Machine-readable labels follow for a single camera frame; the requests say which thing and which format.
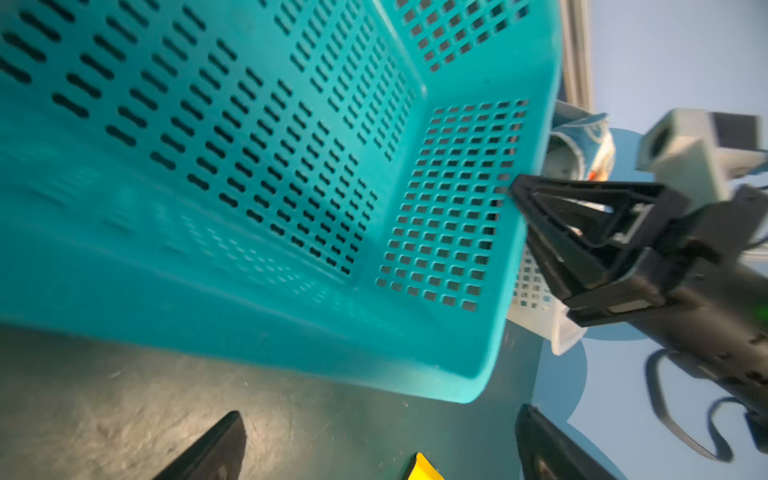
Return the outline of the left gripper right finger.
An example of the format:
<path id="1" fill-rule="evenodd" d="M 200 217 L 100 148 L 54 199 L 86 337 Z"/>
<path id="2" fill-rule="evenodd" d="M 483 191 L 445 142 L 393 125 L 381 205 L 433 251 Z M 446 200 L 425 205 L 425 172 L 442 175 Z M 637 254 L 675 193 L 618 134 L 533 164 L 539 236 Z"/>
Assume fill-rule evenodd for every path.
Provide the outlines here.
<path id="1" fill-rule="evenodd" d="M 531 404 L 521 406 L 515 436 L 525 480 L 616 480 Z"/>

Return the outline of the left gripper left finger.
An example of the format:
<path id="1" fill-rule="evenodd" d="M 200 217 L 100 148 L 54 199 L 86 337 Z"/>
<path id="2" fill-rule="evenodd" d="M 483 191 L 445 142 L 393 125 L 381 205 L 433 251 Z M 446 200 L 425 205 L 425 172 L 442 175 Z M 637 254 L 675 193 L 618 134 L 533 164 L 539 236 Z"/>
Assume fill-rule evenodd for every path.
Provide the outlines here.
<path id="1" fill-rule="evenodd" d="M 246 445 L 242 415 L 239 411 L 230 411 L 154 480 L 238 480 Z"/>

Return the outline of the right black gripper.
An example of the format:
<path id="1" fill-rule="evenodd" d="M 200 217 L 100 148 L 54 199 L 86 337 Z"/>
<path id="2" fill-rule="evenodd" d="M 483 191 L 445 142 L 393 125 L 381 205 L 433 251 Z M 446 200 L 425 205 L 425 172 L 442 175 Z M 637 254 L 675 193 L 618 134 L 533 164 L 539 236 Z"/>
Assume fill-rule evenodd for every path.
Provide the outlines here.
<path id="1" fill-rule="evenodd" d="M 680 219 L 687 198 L 661 183 L 520 175 L 509 195 L 534 228 L 527 246 L 550 290 L 577 323 L 631 324 L 735 397 L 749 419 L 766 419 L 767 279 L 738 260 L 767 215 L 765 192 L 743 186 Z"/>

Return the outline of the grey plastic basket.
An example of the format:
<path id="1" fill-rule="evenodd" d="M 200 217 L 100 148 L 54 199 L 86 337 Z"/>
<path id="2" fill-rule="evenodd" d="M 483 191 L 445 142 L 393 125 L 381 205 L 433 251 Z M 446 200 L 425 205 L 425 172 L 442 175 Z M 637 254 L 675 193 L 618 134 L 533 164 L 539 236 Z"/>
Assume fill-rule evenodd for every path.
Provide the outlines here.
<path id="1" fill-rule="evenodd" d="M 550 291 L 530 249 L 525 246 L 506 319 L 548 340 L 555 356 L 564 355 L 586 334 L 567 316 L 569 309 Z"/>

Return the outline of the teal plastic basket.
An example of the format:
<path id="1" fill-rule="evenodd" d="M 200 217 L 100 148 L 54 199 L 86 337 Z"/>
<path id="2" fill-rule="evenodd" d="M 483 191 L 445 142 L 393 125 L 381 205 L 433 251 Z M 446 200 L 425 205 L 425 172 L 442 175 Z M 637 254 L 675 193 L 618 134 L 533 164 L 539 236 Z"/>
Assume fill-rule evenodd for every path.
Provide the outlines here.
<path id="1" fill-rule="evenodd" d="M 554 1 L 5 1 L 1 318 L 469 403 Z"/>

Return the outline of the blue bunny towel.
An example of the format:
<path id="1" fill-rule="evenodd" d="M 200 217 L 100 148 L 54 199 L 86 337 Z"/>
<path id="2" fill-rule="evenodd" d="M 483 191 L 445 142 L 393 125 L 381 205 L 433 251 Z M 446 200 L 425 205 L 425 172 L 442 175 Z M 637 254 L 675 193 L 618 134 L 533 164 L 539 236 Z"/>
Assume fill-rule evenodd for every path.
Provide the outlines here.
<path id="1" fill-rule="evenodd" d="M 541 175 L 558 180 L 607 181 L 616 155 L 609 123 L 607 113 L 556 101 Z"/>

